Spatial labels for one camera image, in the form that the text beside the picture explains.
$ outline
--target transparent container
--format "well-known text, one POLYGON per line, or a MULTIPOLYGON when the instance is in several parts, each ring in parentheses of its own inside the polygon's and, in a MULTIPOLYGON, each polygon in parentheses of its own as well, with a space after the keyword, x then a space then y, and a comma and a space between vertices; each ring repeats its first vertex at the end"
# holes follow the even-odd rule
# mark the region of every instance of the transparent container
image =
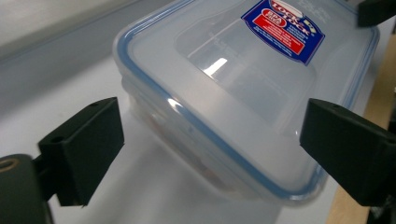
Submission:
POLYGON ((342 0, 175 1, 122 30, 113 53, 136 115, 206 180, 299 204, 327 177, 299 144, 307 100, 351 108, 374 54, 377 29, 355 23, 342 0), (253 12, 277 21, 263 19, 270 36, 248 26, 253 12))

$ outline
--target red label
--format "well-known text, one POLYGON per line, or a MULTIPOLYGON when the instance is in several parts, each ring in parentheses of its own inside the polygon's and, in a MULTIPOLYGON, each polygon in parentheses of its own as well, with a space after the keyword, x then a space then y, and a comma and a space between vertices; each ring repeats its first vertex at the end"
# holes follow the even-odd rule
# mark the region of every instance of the red label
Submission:
POLYGON ((271 18, 271 13, 273 13, 273 11, 270 9, 263 10, 262 14, 258 16, 253 22, 291 49, 295 54, 299 55, 304 48, 304 44, 289 32, 281 28, 282 26, 279 27, 277 22, 273 22, 273 19, 269 19, 269 17, 271 18))

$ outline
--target product label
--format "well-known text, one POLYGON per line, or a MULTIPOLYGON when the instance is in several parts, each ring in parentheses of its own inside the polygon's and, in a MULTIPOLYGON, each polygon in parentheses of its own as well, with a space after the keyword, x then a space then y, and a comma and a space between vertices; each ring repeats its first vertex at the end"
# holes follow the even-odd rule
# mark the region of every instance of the product label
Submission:
POLYGON ((305 65, 325 36, 300 10, 280 0, 260 1, 242 20, 273 49, 305 65))

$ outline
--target wooden surface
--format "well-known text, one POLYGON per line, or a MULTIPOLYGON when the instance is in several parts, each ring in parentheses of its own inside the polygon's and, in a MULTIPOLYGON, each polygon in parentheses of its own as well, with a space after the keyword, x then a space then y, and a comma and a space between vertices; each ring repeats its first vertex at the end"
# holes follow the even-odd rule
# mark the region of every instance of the wooden surface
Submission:
MULTIPOLYGON (((396 87, 396 35, 389 39, 364 117, 387 129, 396 87)), ((369 208, 358 205, 341 187, 335 192, 327 224, 365 224, 369 208)))

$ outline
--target container lid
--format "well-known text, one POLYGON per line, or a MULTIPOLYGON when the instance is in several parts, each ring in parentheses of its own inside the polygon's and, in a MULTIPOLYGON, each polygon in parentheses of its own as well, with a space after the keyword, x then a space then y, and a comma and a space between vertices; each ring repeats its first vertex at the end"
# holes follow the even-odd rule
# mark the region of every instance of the container lid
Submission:
POLYGON ((277 197, 325 172, 299 146, 308 98, 351 108, 378 40, 342 0, 182 0, 127 27, 116 60, 277 197))

